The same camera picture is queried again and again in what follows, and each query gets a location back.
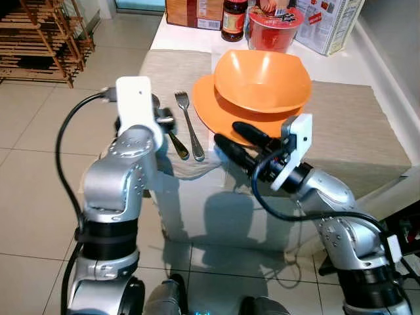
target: metal fork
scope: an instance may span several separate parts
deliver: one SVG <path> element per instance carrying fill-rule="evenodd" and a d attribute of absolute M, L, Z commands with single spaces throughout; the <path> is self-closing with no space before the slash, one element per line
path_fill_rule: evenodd
<path fill-rule="evenodd" d="M 190 132 L 190 138 L 191 138 L 191 145 L 192 145 L 192 155 L 194 156 L 194 159 L 198 162 L 201 162 L 204 160 L 204 151 L 201 147 L 201 144 L 198 142 L 196 133 L 194 132 L 190 117 L 188 116 L 188 106 L 190 105 L 190 100 L 188 99 L 188 95 L 186 92 L 177 92 L 175 93 L 175 98 L 177 100 L 179 108 L 184 111 L 186 124 L 188 125 L 188 130 Z"/>

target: beige floor tile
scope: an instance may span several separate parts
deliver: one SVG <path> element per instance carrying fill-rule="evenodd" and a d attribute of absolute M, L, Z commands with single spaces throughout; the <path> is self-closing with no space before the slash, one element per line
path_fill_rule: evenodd
<path fill-rule="evenodd" d="M 149 49 L 161 16 L 117 14 L 112 20 L 102 20 L 95 30 L 97 46 Z"/>
<path fill-rule="evenodd" d="M 116 79 L 126 75 L 138 75 L 146 50 L 97 47 L 86 62 L 85 71 L 74 80 L 76 89 L 100 90 L 113 87 Z"/>
<path fill-rule="evenodd" d="M 319 284 L 324 315 L 343 314 L 343 290 L 339 285 Z"/>
<path fill-rule="evenodd" d="M 92 162 L 90 156 L 62 156 L 73 189 Z M 54 154 L 13 150 L 0 167 L 0 200 L 0 253 L 64 258 L 76 223 Z"/>
<path fill-rule="evenodd" d="M 414 314 L 420 314 L 420 291 L 406 290 Z"/>
<path fill-rule="evenodd" d="M 61 263 L 0 255 L 0 313 L 42 315 Z"/>
<path fill-rule="evenodd" d="M 413 289 L 413 290 L 420 290 L 420 285 L 414 279 L 406 279 L 404 281 L 404 288 Z"/>
<path fill-rule="evenodd" d="M 321 284 L 340 284 L 337 274 L 328 274 L 327 276 L 321 276 L 318 273 L 326 257 L 327 257 L 327 254 L 325 251 L 320 251 L 314 255 L 316 276 L 318 278 L 318 282 L 320 282 Z"/>
<path fill-rule="evenodd" d="M 75 242 L 66 254 L 70 258 Z M 189 270 L 191 245 L 168 241 L 163 237 L 158 210 L 150 198 L 143 198 L 139 218 L 137 246 L 140 250 L 140 267 L 168 270 Z"/>
<path fill-rule="evenodd" d="M 44 315 L 57 315 L 60 313 L 60 295 L 61 295 L 61 283 L 62 278 L 64 275 L 64 271 L 66 269 L 67 264 L 63 264 L 63 267 L 60 270 L 58 275 L 57 281 L 54 284 L 54 289 L 52 290 L 51 297 L 48 301 L 47 308 L 45 309 Z M 180 274 L 184 281 L 188 281 L 188 273 L 187 272 L 177 272 Z M 72 285 L 74 275 L 74 268 L 72 275 L 70 276 L 69 282 L 69 290 Z M 150 296 L 151 292 L 155 287 L 157 287 L 163 280 L 167 279 L 167 272 L 162 269 L 151 269 L 151 268 L 137 268 L 135 273 L 133 274 L 138 279 L 144 282 L 144 286 L 146 287 L 146 294 L 145 300 L 147 301 L 148 297 Z"/>
<path fill-rule="evenodd" d="M 0 148 L 12 148 L 52 87 L 0 85 Z"/>
<path fill-rule="evenodd" d="M 0 166 L 2 164 L 2 162 L 5 160 L 5 158 L 7 157 L 7 154 L 9 154 L 10 150 L 8 149 L 0 149 Z"/>
<path fill-rule="evenodd" d="M 279 252 L 216 245 L 195 245 L 191 257 L 191 271 L 316 282 L 312 257 L 287 264 Z"/>
<path fill-rule="evenodd" d="M 53 152 L 56 136 L 68 112 L 94 91 L 56 88 L 38 111 L 16 148 Z M 117 118 L 116 103 L 94 100 L 72 118 L 62 142 L 66 153 L 99 155 L 111 143 Z"/>
<path fill-rule="evenodd" d="M 293 315 L 320 315 L 322 313 L 316 283 L 295 282 L 224 276 L 191 272 L 188 288 L 190 313 L 208 311 L 214 315 L 237 314 L 245 296 L 269 296 L 283 304 Z"/>

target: jar lid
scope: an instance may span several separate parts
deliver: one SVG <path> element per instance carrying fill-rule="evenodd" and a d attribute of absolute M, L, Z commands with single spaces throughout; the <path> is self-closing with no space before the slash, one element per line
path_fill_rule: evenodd
<path fill-rule="evenodd" d="M 303 23 L 303 15 L 300 10 L 296 8 L 290 8 L 286 10 L 286 13 L 281 16 L 268 16 L 258 6 L 254 6 L 249 9 L 249 18 L 267 28 L 296 28 Z"/>

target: orange bowl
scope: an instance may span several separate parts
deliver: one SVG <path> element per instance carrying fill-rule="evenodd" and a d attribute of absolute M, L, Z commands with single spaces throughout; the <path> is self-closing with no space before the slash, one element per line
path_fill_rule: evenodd
<path fill-rule="evenodd" d="M 215 87 L 229 102 L 259 113 L 302 107 L 311 82 L 301 60 L 273 51 L 228 51 L 215 69 Z"/>
<path fill-rule="evenodd" d="M 197 80 L 192 90 L 192 102 L 198 117 L 207 128 L 214 133 L 222 133 L 229 139 L 245 146 L 252 146 L 252 144 L 235 132 L 232 128 L 233 122 L 250 123 L 270 137 L 278 138 L 282 123 L 290 116 L 299 115 L 303 110 L 298 108 L 271 115 L 244 110 L 219 94 L 215 88 L 214 75 L 212 74 Z"/>

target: beige placemat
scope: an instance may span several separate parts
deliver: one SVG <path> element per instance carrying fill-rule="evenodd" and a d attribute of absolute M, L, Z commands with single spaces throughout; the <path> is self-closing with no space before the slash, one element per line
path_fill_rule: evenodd
<path fill-rule="evenodd" d="M 148 52 L 140 71 L 152 80 L 152 92 L 159 97 L 161 106 L 172 109 L 177 120 L 176 134 L 190 151 L 190 159 L 182 161 L 168 143 L 158 157 L 159 169 L 180 179 L 202 176 L 221 165 L 214 152 L 206 150 L 209 131 L 190 97 L 192 125 L 206 151 L 204 162 L 194 160 L 185 118 L 173 94 L 186 91 L 191 96 L 196 80 L 210 71 L 211 55 L 207 52 L 158 50 Z M 357 198 L 410 168 L 371 87 L 314 81 L 304 111 L 314 116 L 312 147 L 305 161 L 344 181 Z M 231 163 L 223 167 L 227 171 L 226 190 L 249 193 L 249 181 L 243 172 Z"/>
<path fill-rule="evenodd" d="M 165 146 L 158 152 L 157 166 L 164 173 L 180 179 L 194 179 L 218 167 L 220 159 L 209 152 L 209 129 L 201 122 L 192 102 L 192 87 L 203 75 L 211 73 L 211 55 L 196 51 L 149 51 L 144 59 L 140 75 L 147 75 L 152 82 L 152 92 L 159 98 L 161 108 L 169 107 L 176 119 L 174 132 L 187 147 L 190 158 L 181 160 L 169 137 L 165 135 Z M 197 162 L 192 156 L 190 133 L 182 110 L 178 107 L 174 92 L 186 91 L 190 99 L 188 115 L 197 138 L 204 149 L 205 159 Z"/>
<path fill-rule="evenodd" d="M 356 198 L 411 167 L 371 87 L 313 81 L 304 112 L 313 115 L 312 146 L 304 160 L 345 182 Z M 230 168 L 226 188 L 250 193 L 246 177 Z M 268 185 L 262 189 L 273 195 Z"/>

